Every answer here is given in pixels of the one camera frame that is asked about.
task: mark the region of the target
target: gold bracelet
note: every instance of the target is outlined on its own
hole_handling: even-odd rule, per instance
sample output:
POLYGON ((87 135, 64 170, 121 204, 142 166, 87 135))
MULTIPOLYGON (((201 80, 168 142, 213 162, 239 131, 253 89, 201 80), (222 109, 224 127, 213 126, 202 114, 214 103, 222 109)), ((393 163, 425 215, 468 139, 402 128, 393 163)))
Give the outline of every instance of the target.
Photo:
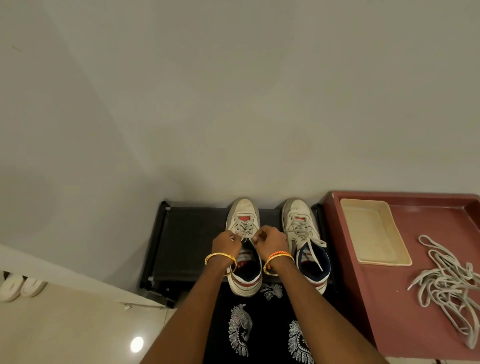
POLYGON ((270 261, 271 261, 272 259, 275 259, 275 258, 277 258, 278 256, 289 256, 290 258, 292 258, 293 263, 295 263, 295 259, 293 259, 293 257, 292 257, 290 254, 280 253, 280 254, 274 255, 274 256, 270 257, 270 258, 265 262, 265 265, 264 265, 264 273, 265 273, 265 274, 267 274, 267 275, 269 275, 269 276, 278 276, 278 274, 268 273, 268 271, 267 271, 267 264, 270 263, 270 261))
POLYGON ((230 254, 227 254, 227 253, 211 253, 209 255, 207 255, 207 258, 205 258, 205 265, 207 265, 208 263, 208 260, 213 257, 214 255, 223 255, 223 256, 226 256, 227 258, 230 258, 231 260, 233 260, 233 263, 235 264, 235 268, 233 269, 233 271, 231 272, 228 272, 227 274, 224 274, 223 276, 226 277, 226 276, 229 276, 230 274, 232 274, 233 272, 235 272, 235 270, 237 269, 237 260, 232 257, 230 254))

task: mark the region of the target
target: clothing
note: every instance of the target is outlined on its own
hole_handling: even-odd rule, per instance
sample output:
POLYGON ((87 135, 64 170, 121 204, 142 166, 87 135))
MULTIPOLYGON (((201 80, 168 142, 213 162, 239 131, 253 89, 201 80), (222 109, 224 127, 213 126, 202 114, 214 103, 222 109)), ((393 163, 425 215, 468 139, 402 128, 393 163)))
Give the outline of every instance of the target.
POLYGON ((253 297, 222 283, 208 332, 204 363, 306 363, 313 358, 287 292, 263 283, 253 297))

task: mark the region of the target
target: black shelf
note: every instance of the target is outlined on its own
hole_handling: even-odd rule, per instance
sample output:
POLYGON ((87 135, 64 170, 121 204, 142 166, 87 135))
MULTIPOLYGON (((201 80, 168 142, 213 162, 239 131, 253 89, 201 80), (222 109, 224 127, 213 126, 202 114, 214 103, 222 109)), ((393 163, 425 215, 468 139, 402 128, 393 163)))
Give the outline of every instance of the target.
MULTIPOLYGON (((261 225, 282 231, 281 207, 259 209, 261 225)), ((339 270, 323 207, 316 204, 312 211, 331 258, 332 271, 324 296, 333 304, 334 299, 329 297, 339 292, 339 270)), ((212 240, 225 230, 228 212, 229 208, 174 207, 162 201, 140 281, 145 297, 172 307, 182 292, 192 288, 202 273, 205 257, 211 252, 212 240)), ((263 282, 278 283, 279 279, 264 274, 263 282)))

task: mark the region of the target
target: sneaker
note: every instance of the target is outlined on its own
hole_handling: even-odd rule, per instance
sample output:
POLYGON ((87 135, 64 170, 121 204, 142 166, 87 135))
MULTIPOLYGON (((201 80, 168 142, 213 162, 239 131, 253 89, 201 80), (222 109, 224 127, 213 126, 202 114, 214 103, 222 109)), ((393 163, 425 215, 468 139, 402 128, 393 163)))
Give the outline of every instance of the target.
POLYGON ((283 231, 298 269, 323 294, 330 275, 330 259, 324 249, 327 243, 320 239, 312 210, 302 200, 291 198, 283 206, 282 217, 283 231))
MULTIPOLYGON (((252 201, 239 198, 234 201, 227 217, 227 230, 242 235, 242 247, 237 258, 237 269, 227 279, 233 293, 251 297, 262 285, 262 259, 252 243, 260 227, 259 212, 252 201)), ((235 265, 227 268, 231 272, 235 265)))

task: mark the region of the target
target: person's left hand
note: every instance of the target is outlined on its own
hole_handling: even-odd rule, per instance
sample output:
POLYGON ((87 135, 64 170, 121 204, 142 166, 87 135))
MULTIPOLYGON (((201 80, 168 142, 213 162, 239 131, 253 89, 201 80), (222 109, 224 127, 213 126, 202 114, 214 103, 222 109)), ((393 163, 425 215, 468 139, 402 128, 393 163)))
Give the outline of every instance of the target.
MULTIPOLYGON (((236 259, 240 254, 240 248, 241 235, 234 234, 230 230, 221 232, 215 239, 213 239, 212 253, 225 253, 236 259)), ((233 263, 233 260, 224 255, 214 255, 208 260, 208 264, 210 264, 211 261, 215 261, 216 264, 221 264, 225 269, 233 263)))

